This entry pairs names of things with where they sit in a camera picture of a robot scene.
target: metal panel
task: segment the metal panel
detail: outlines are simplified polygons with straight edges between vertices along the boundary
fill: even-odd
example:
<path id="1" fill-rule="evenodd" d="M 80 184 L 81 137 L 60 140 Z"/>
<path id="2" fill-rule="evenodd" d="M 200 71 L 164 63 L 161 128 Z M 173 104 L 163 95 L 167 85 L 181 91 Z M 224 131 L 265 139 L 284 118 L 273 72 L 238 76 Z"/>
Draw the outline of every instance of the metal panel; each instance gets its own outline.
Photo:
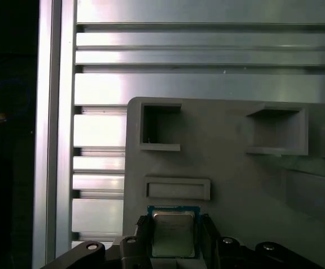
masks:
<path id="1" fill-rule="evenodd" d="M 84 50 L 77 51 L 76 64 L 256 64 L 318 66 L 325 52 L 249 50 Z"/>
<path id="2" fill-rule="evenodd" d="M 123 157 L 79 157 L 73 159 L 75 172 L 98 173 L 100 171 L 124 173 L 125 158 Z"/>
<path id="3" fill-rule="evenodd" d="M 124 147 L 125 129 L 126 115 L 75 115 L 74 146 Z"/>
<path id="4" fill-rule="evenodd" d="M 83 73 L 75 83 L 76 105 L 126 105 L 136 96 L 325 103 L 325 75 Z"/>
<path id="5" fill-rule="evenodd" d="M 73 93 L 77 2 L 62 0 L 59 82 L 56 257 L 72 246 Z"/>
<path id="6" fill-rule="evenodd" d="M 250 33 L 223 31 L 105 31 L 78 33 L 78 49 L 240 48 L 325 49 L 325 33 Z"/>
<path id="7" fill-rule="evenodd" d="M 325 24 L 325 0 L 78 0 L 78 23 Z"/>
<path id="8" fill-rule="evenodd" d="M 74 232 L 121 234 L 123 201 L 74 199 L 72 219 Z"/>
<path id="9" fill-rule="evenodd" d="M 131 98 L 325 103 L 323 0 L 62 2 L 57 255 L 121 234 Z"/>
<path id="10" fill-rule="evenodd" d="M 32 268 L 55 257 L 61 1 L 40 1 Z"/>
<path id="11" fill-rule="evenodd" d="M 98 241 L 114 242 L 116 238 L 121 237 L 119 233 L 75 233 L 75 241 Z"/>
<path id="12" fill-rule="evenodd" d="M 75 174 L 73 189 L 124 192 L 124 174 Z"/>

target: horizontal metal slat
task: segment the horizontal metal slat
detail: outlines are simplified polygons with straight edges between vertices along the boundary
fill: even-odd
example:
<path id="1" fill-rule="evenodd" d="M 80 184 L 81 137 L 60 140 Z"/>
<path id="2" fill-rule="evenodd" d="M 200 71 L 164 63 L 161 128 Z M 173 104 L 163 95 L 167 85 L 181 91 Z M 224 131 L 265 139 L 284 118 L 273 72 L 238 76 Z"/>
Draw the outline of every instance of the horizontal metal slat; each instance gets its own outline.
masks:
<path id="1" fill-rule="evenodd" d="M 256 50 L 80 50 L 76 64 L 256 64 L 318 66 L 325 52 Z"/>
<path id="2" fill-rule="evenodd" d="M 88 91 L 81 92 L 85 97 L 89 94 Z M 74 117 L 74 147 L 124 147 L 125 132 L 125 114 L 75 115 Z"/>
<path id="3" fill-rule="evenodd" d="M 126 106 L 82 106 L 83 115 L 126 115 Z"/>
<path id="4" fill-rule="evenodd" d="M 73 169 L 80 173 L 124 173 L 124 157 L 81 157 L 73 158 Z"/>
<path id="5" fill-rule="evenodd" d="M 84 157 L 125 157 L 125 145 L 122 147 L 81 147 L 79 156 Z"/>
<path id="6" fill-rule="evenodd" d="M 224 33 L 221 31 L 108 31 L 78 33 L 78 49 L 241 48 L 325 49 L 325 33 Z"/>
<path id="7" fill-rule="evenodd" d="M 77 21 L 325 24 L 325 0 L 84 0 Z"/>
<path id="8" fill-rule="evenodd" d="M 73 199 L 72 232 L 122 233 L 122 200 Z"/>
<path id="9" fill-rule="evenodd" d="M 72 248 L 75 248 L 77 245 L 81 243 L 83 243 L 83 241 L 73 241 Z M 101 244 L 105 245 L 105 249 L 108 249 L 113 245 L 113 242 L 101 242 Z"/>
<path id="10" fill-rule="evenodd" d="M 100 190 L 79 191 L 80 199 L 106 199 L 106 200 L 122 200 L 123 192 L 101 192 Z"/>
<path id="11" fill-rule="evenodd" d="M 136 96 L 325 103 L 325 75 L 76 74 L 76 105 L 126 105 Z M 75 124 L 75 146 L 124 145 L 125 125 L 125 118 L 98 121 L 79 118 Z"/>
<path id="12" fill-rule="evenodd" d="M 74 233 L 74 241 L 114 242 L 120 233 Z"/>
<path id="13" fill-rule="evenodd" d="M 74 174 L 73 189 L 123 192 L 124 174 Z"/>

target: rectangular slot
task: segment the rectangular slot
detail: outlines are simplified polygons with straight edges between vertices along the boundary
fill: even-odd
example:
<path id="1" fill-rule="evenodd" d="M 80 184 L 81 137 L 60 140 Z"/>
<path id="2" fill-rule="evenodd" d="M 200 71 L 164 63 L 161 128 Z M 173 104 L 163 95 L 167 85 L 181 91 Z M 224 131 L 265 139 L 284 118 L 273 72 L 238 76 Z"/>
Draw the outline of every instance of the rectangular slot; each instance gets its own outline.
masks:
<path id="1" fill-rule="evenodd" d="M 303 107 L 262 104 L 247 115 L 254 154 L 307 155 L 308 115 Z"/>
<path id="2" fill-rule="evenodd" d="M 210 200 L 210 180 L 147 177 L 146 197 L 184 200 Z"/>
<path id="3" fill-rule="evenodd" d="M 174 141 L 174 128 L 181 104 L 143 104 L 141 111 L 141 150 L 180 151 Z"/>

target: dark background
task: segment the dark background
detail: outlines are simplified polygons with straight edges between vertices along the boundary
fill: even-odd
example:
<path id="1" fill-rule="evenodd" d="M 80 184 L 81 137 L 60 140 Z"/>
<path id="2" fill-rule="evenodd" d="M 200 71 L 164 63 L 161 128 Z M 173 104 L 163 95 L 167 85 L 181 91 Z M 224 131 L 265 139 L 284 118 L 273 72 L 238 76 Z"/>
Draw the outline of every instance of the dark background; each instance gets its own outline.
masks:
<path id="1" fill-rule="evenodd" d="M 31 268 L 39 0 L 0 0 L 0 268 Z"/>

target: processor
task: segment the processor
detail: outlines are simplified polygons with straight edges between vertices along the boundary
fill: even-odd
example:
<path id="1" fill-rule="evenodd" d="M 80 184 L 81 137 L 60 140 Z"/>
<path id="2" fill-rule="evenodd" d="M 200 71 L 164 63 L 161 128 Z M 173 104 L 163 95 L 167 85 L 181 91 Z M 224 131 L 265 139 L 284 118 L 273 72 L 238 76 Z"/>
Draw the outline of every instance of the processor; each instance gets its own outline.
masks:
<path id="1" fill-rule="evenodd" d="M 196 258 L 199 244 L 199 207 L 149 206 L 154 232 L 152 258 Z"/>

